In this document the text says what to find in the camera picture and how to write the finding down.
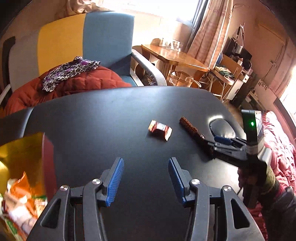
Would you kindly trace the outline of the gloved right hand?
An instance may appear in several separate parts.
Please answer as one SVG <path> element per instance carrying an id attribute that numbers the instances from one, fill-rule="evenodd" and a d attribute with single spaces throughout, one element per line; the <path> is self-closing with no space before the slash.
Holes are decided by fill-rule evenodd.
<path id="1" fill-rule="evenodd" d="M 295 197 L 291 187 L 285 188 L 279 183 L 270 166 L 267 167 L 265 182 L 259 190 L 258 201 L 265 209 L 271 208 L 275 203 L 290 203 Z"/>

